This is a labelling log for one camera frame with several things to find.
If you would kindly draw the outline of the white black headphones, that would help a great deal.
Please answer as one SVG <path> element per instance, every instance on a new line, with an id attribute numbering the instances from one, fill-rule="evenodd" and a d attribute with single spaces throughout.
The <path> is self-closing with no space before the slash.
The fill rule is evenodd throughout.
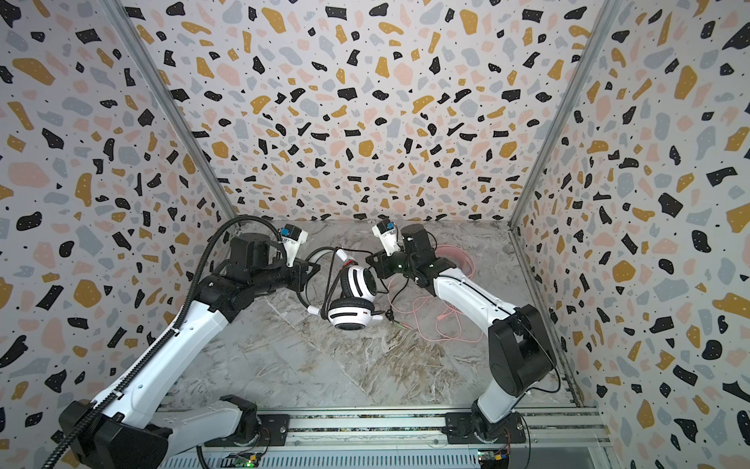
<path id="1" fill-rule="evenodd" d="M 306 260 L 318 263 L 325 254 L 332 254 L 332 261 L 339 259 L 343 266 L 328 283 L 321 308 L 310 304 L 306 289 L 299 294 L 298 299 L 307 312 L 341 330 L 361 330 L 383 320 L 384 313 L 375 309 L 378 288 L 373 273 L 342 248 L 321 247 Z"/>

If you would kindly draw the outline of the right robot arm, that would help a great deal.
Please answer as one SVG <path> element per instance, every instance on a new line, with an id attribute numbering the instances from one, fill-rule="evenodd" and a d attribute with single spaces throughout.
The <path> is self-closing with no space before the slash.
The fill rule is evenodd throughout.
<path id="1" fill-rule="evenodd" d="M 367 257 L 377 277 L 399 274 L 463 313 L 486 332 L 491 378 L 472 404 L 461 436 L 493 443 L 505 435 L 503 426 L 518 402 L 557 369 L 554 348 L 539 311 L 532 305 L 508 303 L 479 286 L 451 260 L 439 257 L 431 235 L 421 224 L 399 231 L 388 218 L 372 232 L 383 249 Z"/>

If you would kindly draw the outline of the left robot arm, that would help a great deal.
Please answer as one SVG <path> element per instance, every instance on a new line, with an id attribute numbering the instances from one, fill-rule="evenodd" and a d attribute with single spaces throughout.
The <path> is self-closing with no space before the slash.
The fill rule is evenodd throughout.
<path id="1" fill-rule="evenodd" d="M 277 240 L 241 234 L 230 256 L 197 282 L 195 298 L 117 381 L 87 405 L 62 412 L 62 446 L 90 468 L 157 468 L 212 441 L 245 446 L 262 437 L 256 404 L 234 395 L 216 403 L 162 412 L 167 392 L 199 352 L 257 298 L 281 288 L 301 291 L 316 269 L 297 257 L 307 232 L 287 225 Z"/>

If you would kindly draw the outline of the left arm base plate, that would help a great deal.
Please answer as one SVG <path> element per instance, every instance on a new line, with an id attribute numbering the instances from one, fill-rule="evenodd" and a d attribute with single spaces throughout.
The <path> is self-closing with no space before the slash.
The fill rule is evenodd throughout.
<path id="1" fill-rule="evenodd" d="M 234 433 L 208 441 L 209 448 L 283 447 L 290 428 L 289 414 L 257 414 L 243 417 Z"/>

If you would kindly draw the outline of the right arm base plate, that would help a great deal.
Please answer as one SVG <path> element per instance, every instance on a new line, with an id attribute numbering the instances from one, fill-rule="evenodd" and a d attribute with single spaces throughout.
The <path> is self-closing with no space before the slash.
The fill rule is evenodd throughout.
<path id="1" fill-rule="evenodd" d="M 449 412 L 441 430 L 449 445 L 505 445 L 527 441 L 525 424 L 517 412 L 491 423 L 480 412 Z"/>

